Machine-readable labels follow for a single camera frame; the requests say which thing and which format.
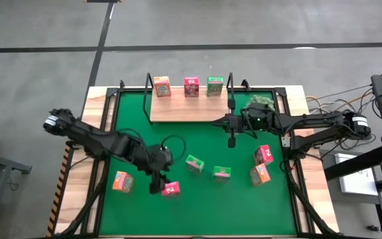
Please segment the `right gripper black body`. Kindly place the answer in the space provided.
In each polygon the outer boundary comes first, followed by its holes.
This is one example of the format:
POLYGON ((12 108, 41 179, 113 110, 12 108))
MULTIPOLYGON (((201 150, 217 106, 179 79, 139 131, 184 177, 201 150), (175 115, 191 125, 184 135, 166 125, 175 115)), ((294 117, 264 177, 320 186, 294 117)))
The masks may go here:
POLYGON ((227 117, 227 129, 225 131, 228 133, 228 136, 229 136, 227 145, 229 148, 234 148, 236 144, 235 134, 241 131, 243 128, 242 117, 236 116, 234 114, 234 111, 235 111, 234 99, 228 99, 227 106, 229 110, 228 114, 225 115, 227 117))

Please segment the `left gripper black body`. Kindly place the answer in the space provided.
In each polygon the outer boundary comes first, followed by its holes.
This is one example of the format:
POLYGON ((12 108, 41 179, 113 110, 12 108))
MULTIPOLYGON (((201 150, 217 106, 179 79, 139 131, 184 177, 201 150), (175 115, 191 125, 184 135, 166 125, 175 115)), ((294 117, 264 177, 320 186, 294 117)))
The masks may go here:
POLYGON ((160 170, 151 169, 150 175, 151 175, 151 183, 149 185, 149 192, 152 195, 155 195, 163 191, 165 188, 165 185, 171 182, 171 180, 166 175, 163 175, 160 172, 160 170))

